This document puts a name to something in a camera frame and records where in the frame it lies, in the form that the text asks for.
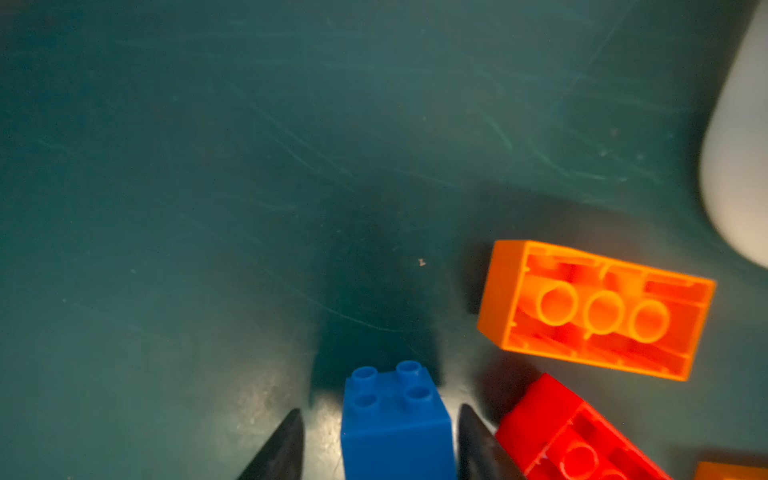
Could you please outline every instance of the red toy brick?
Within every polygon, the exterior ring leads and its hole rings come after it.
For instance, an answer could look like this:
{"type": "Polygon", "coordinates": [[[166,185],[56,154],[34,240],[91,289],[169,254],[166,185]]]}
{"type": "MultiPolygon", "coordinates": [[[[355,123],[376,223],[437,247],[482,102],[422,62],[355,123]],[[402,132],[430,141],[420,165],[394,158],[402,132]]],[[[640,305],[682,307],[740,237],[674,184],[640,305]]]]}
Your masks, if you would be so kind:
{"type": "Polygon", "coordinates": [[[547,374],[503,418],[496,439],[528,480],[671,480],[547,374]]]}

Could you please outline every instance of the orange toy brick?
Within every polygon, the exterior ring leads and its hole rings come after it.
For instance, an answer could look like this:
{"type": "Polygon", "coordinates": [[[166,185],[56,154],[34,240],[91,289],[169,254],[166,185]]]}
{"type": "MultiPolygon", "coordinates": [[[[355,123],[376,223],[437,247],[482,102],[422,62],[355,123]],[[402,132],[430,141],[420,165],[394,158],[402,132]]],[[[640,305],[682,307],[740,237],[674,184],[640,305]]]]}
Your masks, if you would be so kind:
{"type": "Polygon", "coordinates": [[[510,352],[686,380],[714,290],[704,278],[500,240],[478,330],[510,352]]]}
{"type": "Polygon", "coordinates": [[[496,439],[528,480],[671,480],[547,374],[505,415],[496,439]]]}
{"type": "Polygon", "coordinates": [[[768,480],[768,468],[701,462],[694,480],[768,480]]]}

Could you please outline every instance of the blue toy brick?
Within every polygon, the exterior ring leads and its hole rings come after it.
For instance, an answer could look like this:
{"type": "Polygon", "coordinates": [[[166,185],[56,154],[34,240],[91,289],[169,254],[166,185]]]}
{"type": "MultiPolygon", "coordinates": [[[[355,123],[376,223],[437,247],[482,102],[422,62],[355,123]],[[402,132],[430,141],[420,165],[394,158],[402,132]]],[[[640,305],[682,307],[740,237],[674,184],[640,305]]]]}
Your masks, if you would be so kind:
{"type": "Polygon", "coordinates": [[[455,480],[451,417],[427,369],[352,372],[344,387],[341,449],[346,480],[455,480]]]}

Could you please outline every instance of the white object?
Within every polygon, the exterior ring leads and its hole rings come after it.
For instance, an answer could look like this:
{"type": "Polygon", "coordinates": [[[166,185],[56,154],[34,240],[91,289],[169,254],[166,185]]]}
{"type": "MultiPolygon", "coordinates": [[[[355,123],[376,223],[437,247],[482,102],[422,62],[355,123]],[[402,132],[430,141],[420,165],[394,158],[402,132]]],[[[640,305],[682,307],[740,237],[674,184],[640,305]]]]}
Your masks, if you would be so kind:
{"type": "Polygon", "coordinates": [[[720,93],[701,151],[701,193],[720,235],[768,268],[768,0],[720,93]]]}

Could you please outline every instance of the scratched surface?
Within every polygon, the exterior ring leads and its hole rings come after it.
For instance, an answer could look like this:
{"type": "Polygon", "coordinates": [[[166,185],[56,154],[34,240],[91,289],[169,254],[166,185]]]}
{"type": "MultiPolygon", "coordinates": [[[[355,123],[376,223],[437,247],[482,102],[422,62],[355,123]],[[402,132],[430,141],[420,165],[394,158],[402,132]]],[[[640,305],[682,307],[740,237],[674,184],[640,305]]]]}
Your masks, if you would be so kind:
{"type": "Polygon", "coordinates": [[[497,238],[717,279],[689,382],[530,360],[678,480],[768,450],[768,273],[696,182],[753,4],[267,3],[0,6],[4,477],[235,478],[299,406],[342,478],[351,369],[455,418],[523,361],[475,329],[497,238]]]}

